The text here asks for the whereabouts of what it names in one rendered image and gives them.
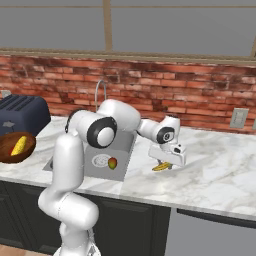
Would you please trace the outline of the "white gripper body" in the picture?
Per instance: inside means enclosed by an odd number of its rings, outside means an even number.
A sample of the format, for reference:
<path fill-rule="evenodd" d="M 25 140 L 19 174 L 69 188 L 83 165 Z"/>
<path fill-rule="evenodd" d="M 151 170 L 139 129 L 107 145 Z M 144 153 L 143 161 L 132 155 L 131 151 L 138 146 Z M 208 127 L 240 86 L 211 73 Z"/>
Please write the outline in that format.
<path fill-rule="evenodd" d="M 184 166 L 186 164 L 186 148 L 181 144 L 165 144 L 150 146 L 148 155 L 163 162 Z"/>

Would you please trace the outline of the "grey sink basin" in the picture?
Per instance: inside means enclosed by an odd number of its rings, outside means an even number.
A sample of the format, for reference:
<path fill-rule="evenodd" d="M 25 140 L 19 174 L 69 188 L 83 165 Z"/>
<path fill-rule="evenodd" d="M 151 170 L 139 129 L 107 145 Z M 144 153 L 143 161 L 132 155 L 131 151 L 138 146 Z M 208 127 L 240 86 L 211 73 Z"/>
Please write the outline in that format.
<path fill-rule="evenodd" d="M 110 127 L 76 130 L 57 138 L 52 157 L 52 183 L 58 187 L 75 187 L 84 177 L 123 181 L 136 140 L 135 132 Z M 108 160 L 117 159 L 114 170 Z"/>

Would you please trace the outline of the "brown wooden bowl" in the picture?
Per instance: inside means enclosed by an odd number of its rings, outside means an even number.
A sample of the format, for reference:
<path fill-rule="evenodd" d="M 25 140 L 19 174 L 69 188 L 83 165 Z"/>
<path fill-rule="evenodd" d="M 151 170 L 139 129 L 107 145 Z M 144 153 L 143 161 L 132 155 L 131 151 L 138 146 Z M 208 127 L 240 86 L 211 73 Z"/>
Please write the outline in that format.
<path fill-rule="evenodd" d="M 0 162 L 19 163 L 34 151 L 36 138 L 28 132 L 12 132 L 0 136 Z"/>

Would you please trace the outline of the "yellow banana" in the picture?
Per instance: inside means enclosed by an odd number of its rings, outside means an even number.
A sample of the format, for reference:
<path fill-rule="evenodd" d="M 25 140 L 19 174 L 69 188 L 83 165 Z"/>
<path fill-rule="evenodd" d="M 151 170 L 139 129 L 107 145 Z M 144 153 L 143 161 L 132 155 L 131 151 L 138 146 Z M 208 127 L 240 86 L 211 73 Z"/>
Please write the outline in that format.
<path fill-rule="evenodd" d="M 152 170 L 153 170 L 153 171 L 162 171 L 162 170 L 165 170 L 165 169 L 167 169 L 167 168 L 166 168 L 166 167 L 167 167 L 167 163 L 169 163 L 169 162 L 163 162 L 163 163 L 159 164 L 158 166 L 152 168 Z"/>

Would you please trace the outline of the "dark cupboard run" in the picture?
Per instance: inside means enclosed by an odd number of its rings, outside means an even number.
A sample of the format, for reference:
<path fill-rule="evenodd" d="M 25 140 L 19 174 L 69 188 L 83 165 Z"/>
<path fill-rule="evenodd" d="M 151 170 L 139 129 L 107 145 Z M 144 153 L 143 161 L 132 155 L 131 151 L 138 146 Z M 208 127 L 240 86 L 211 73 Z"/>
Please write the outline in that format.
<path fill-rule="evenodd" d="M 41 187 L 0 181 L 0 243 L 53 254 L 61 245 L 60 222 L 37 205 Z M 171 210 L 89 195 L 99 207 L 93 227 L 102 256 L 164 256 Z"/>

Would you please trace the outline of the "grey dishwasher front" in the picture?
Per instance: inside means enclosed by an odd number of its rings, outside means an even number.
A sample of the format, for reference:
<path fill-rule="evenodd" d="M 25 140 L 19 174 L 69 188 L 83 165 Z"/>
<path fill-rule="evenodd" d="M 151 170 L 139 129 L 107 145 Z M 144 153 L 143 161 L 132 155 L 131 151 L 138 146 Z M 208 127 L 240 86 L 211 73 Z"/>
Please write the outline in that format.
<path fill-rule="evenodd" d="M 173 208 L 165 256 L 256 256 L 256 221 Z"/>

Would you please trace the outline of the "curved metal tap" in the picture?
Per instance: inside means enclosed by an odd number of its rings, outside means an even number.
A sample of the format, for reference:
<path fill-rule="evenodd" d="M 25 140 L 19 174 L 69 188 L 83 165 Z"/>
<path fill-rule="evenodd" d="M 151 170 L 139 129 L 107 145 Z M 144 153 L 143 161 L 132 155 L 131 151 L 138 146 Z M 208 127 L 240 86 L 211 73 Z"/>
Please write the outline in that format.
<path fill-rule="evenodd" d="M 100 88 L 101 85 L 103 86 L 103 90 L 104 90 L 104 100 L 107 99 L 106 83 L 104 82 L 104 80 L 99 80 L 97 85 L 96 85 L 95 94 L 94 94 L 96 112 L 98 110 L 98 91 L 99 91 L 99 88 Z"/>

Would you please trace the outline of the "yellow corn cob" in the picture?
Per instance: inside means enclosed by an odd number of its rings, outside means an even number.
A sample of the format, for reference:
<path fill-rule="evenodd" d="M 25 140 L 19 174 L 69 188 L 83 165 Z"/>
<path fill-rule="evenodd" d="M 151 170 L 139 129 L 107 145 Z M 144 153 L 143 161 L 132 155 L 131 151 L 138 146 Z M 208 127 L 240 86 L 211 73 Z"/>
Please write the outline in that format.
<path fill-rule="evenodd" d="M 15 156 L 18 154 L 21 154 L 24 151 L 24 148 L 26 146 L 26 141 L 27 141 L 27 137 L 26 136 L 22 136 L 19 138 L 19 140 L 17 141 L 17 143 L 15 144 L 11 155 Z"/>

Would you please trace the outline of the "dark blue toaster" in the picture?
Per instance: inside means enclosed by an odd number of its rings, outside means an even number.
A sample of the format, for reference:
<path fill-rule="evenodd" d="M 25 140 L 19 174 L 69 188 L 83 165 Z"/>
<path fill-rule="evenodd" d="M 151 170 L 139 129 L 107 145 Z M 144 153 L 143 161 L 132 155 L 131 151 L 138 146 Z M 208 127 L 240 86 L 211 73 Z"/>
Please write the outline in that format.
<path fill-rule="evenodd" d="M 0 100 L 0 135 L 29 132 L 37 136 L 50 121 L 48 104 L 40 96 L 11 94 Z"/>

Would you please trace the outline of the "grey wall socket plate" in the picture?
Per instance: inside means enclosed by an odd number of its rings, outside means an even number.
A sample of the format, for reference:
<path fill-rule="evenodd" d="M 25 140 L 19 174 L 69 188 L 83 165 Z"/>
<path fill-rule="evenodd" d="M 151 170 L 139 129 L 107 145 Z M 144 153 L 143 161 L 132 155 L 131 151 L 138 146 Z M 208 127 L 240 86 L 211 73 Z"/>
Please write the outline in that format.
<path fill-rule="evenodd" d="M 230 127 L 242 129 L 246 122 L 248 112 L 249 110 L 246 108 L 235 108 L 232 112 Z"/>

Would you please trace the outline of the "wooden window frame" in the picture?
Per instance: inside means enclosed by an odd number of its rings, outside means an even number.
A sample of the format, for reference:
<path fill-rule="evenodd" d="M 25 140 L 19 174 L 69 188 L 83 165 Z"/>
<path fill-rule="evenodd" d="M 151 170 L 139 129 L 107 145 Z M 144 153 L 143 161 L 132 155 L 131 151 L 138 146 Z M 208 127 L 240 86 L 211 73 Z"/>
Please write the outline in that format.
<path fill-rule="evenodd" d="M 256 0 L 0 0 L 0 53 L 256 63 Z"/>

